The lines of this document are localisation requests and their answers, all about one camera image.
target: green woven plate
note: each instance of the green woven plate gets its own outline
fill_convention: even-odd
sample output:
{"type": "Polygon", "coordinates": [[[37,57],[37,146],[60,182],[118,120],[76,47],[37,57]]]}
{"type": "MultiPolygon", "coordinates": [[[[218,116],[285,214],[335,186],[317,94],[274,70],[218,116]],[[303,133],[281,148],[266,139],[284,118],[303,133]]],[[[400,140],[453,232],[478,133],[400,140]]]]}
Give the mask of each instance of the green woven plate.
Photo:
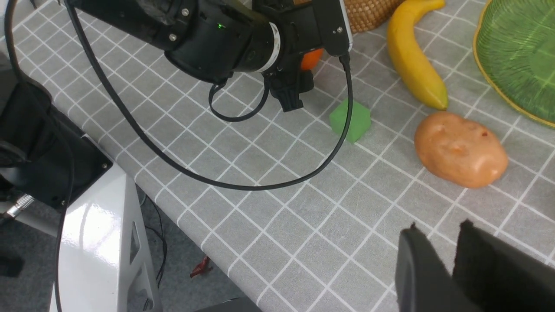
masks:
{"type": "Polygon", "coordinates": [[[511,106],[555,127],[555,0],[490,0],[474,55],[511,106]]]}

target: tablecloth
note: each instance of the tablecloth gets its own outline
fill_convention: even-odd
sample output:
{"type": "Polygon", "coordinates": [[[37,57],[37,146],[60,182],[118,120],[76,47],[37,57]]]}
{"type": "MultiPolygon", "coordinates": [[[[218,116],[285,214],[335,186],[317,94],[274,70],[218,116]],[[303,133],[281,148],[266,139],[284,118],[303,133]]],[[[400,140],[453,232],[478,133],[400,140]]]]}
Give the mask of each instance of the tablecloth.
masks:
{"type": "MultiPolygon", "coordinates": [[[[445,80],[449,111],[489,127],[510,157],[505,175],[477,190],[438,179],[418,161],[413,135],[433,111],[393,70],[386,25],[355,35],[351,52],[355,100],[372,111],[370,131],[308,183],[254,193],[198,183],[156,157],[107,97],[55,2],[14,33],[23,70],[263,311],[397,311],[397,240],[413,222],[449,269],[465,219],[555,266],[555,131],[513,111],[479,72],[472,37],[483,1],[446,2],[417,25],[417,40],[445,80]]],[[[178,71],[162,51],[80,17],[139,124],[199,174],[248,185],[284,182],[312,171],[336,144],[328,116],[346,98],[346,81],[335,58],[324,56],[315,68],[316,87],[301,96],[304,109],[283,113],[270,98],[255,118],[228,124],[208,110],[210,86],[178,71]]],[[[248,112],[262,88],[259,75],[236,74],[215,107],[226,115],[248,112]]]]}

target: banana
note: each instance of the banana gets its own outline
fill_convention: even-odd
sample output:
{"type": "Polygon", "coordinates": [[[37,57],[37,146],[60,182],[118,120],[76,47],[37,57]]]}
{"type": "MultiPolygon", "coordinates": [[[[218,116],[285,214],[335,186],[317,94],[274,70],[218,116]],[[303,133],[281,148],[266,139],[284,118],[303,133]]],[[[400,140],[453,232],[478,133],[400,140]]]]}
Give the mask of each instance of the banana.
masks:
{"type": "Polygon", "coordinates": [[[444,6],[445,0],[405,0],[387,28],[387,49],[401,79],[418,100],[439,110],[449,105],[447,89],[418,46],[414,25],[426,13],[444,6]]]}

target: green cube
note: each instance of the green cube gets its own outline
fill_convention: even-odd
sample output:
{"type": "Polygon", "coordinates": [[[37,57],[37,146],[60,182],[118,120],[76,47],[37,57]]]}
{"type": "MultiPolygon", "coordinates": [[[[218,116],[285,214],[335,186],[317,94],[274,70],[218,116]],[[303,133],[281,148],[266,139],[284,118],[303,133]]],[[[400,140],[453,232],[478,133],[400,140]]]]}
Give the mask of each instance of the green cube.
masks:
{"type": "MultiPolygon", "coordinates": [[[[347,119],[347,108],[349,100],[345,99],[331,114],[330,124],[331,129],[341,135],[345,127],[345,120],[347,119]]],[[[353,102],[351,126],[347,132],[347,140],[355,143],[362,137],[362,135],[370,129],[370,110],[362,106],[360,103],[353,102]]]]}

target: potato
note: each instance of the potato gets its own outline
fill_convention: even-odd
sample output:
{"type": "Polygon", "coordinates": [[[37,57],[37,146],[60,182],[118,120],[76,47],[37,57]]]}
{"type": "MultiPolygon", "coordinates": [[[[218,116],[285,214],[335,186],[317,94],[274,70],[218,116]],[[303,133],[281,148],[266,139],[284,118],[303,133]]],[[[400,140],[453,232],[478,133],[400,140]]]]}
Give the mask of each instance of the potato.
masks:
{"type": "Polygon", "coordinates": [[[491,184],[509,164],[494,133],[449,112],[437,112],[422,121],[416,129],[415,148],[431,173],[466,188],[491,184]]]}

